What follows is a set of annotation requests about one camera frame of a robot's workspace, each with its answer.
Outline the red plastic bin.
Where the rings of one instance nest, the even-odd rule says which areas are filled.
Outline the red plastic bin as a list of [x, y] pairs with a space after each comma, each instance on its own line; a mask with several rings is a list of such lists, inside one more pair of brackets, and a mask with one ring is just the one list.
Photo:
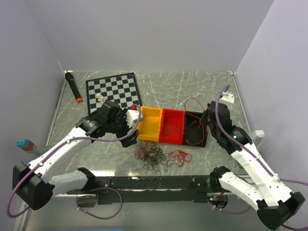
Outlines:
[[185, 112], [163, 108], [159, 142], [181, 145], [184, 134]]

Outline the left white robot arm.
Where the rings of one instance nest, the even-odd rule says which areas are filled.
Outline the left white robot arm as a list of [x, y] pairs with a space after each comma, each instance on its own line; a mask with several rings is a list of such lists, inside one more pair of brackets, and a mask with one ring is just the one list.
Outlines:
[[71, 190], [90, 193], [95, 188], [95, 176], [84, 167], [56, 175], [58, 169], [75, 154], [95, 141], [104, 141], [107, 133], [115, 134], [124, 148], [137, 142], [137, 125], [143, 120], [141, 107], [133, 104], [128, 109], [110, 100], [86, 117], [54, 147], [28, 164], [18, 163], [13, 168], [12, 195], [18, 195], [29, 208], [38, 210], [53, 196]]

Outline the black plastic bin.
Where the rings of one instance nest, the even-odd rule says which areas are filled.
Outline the black plastic bin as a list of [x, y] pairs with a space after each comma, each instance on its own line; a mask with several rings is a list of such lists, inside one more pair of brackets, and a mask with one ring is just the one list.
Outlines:
[[205, 147], [207, 128], [200, 122], [202, 113], [185, 111], [182, 145]]

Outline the black and white chessboard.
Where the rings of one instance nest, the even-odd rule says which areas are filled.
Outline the black and white chessboard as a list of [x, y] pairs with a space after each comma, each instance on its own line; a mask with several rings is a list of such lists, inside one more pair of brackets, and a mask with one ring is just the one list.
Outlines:
[[89, 114], [102, 106], [99, 95], [103, 96], [105, 100], [119, 104], [122, 109], [129, 108], [133, 104], [142, 106], [134, 73], [87, 80], [86, 93]]

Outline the blue and brown block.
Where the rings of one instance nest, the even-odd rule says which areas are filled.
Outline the blue and brown block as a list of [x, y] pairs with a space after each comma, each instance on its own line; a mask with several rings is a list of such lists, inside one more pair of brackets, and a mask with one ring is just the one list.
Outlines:
[[43, 152], [38, 150], [37, 146], [30, 140], [18, 140], [16, 146], [29, 154], [35, 154], [37, 156], [43, 155]]

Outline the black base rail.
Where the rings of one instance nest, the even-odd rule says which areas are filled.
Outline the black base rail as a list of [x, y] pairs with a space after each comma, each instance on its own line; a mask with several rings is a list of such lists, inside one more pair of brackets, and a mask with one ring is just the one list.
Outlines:
[[209, 175], [97, 177], [93, 189], [116, 189], [124, 203], [180, 202], [207, 203], [208, 196], [223, 189]]

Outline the black marker orange cap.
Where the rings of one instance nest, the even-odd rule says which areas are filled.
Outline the black marker orange cap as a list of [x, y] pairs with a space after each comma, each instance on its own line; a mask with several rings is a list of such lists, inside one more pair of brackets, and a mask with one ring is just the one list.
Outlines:
[[76, 83], [74, 81], [74, 76], [70, 73], [70, 72], [66, 72], [65, 73], [65, 79], [67, 81], [67, 83], [69, 84], [71, 91], [76, 99], [77, 103], [81, 103], [83, 102], [83, 99], [81, 98], [81, 95], [79, 93], [79, 90], [76, 86]]

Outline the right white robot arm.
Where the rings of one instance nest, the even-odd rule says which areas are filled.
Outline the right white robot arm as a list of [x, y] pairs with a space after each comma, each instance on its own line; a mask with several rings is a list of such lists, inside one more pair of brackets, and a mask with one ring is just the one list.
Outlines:
[[210, 173], [211, 189], [230, 191], [247, 202], [260, 221], [274, 231], [294, 216], [305, 202], [300, 192], [292, 191], [265, 162], [246, 131], [232, 124], [227, 105], [212, 101], [203, 112], [205, 123], [217, 144], [247, 172], [250, 184], [225, 166]]

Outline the yellow plastic bin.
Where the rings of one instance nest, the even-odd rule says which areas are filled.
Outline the yellow plastic bin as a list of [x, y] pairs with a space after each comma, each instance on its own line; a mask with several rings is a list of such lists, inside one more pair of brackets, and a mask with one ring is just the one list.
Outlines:
[[142, 106], [141, 113], [143, 121], [138, 124], [138, 140], [141, 141], [159, 141], [162, 108]]

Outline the cream chess pieces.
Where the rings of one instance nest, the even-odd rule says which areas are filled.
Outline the cream chess pieces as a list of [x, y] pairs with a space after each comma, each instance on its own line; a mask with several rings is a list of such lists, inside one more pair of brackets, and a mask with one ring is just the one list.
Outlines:
[[97, 96], [97, 101], [98, 102], [100, 102], [100, 103], [104, 103], [105, 102], [105, 98], [100, 93], [97, 93], [96, 96]]

